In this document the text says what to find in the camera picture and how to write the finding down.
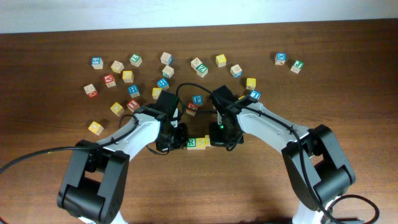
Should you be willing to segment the green R block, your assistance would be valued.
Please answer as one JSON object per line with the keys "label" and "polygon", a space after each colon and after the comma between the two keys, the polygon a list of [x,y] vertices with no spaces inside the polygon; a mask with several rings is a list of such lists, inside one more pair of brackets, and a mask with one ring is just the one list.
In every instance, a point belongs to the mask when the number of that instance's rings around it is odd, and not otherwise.
{"label": "green R block", "polygon": [[196,139],[195,138],[189,138],[187,141],[187,149],[188,150],[194,150],[197,148],[196,144]]}

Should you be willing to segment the yellow S block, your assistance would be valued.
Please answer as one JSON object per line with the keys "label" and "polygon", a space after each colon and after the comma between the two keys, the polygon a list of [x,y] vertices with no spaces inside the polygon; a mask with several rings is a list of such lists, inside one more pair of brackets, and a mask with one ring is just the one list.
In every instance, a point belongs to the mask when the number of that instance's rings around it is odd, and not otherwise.
{"label": "yellow S block", "polygon": [[205,138],[196,138],[196,149],[197,150],[206,149],[206,139]]}
{"label": "yellow S block", "polygon": [[206,146],[210,147],[211,146],[210,135],[205,135],[205,139],[206,139]]}

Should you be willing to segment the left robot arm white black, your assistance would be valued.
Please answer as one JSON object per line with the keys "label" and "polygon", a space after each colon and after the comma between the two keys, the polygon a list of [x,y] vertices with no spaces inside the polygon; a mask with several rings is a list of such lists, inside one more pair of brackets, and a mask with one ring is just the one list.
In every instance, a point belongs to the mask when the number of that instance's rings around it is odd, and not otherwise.
{"label": "left robot arm white black", "polygon": [[84,223],[125,223],[120,208],[129,162],[152,142],[170,151],[187,140],[177,122],[179,98],[162,91],[156,103],[142,106],[130,121],[98,142],[82,140],[72,153],[57,205]]}

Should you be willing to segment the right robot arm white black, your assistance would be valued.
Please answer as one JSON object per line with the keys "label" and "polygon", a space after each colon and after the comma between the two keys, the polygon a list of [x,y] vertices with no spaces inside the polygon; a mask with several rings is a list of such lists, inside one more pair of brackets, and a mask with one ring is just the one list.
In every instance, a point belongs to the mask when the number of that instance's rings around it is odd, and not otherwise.
{"label": "right robot arm white black", "polygon": [[233,150],[251,134],[282,154],[291,186],[300,200],[292,223],[328,223],[330,209],[355,183],[356,176],[333,131],[294,124],[251,96],[235,97],[227,86],[210,100],[218,120],[209,125],[210,144]]}

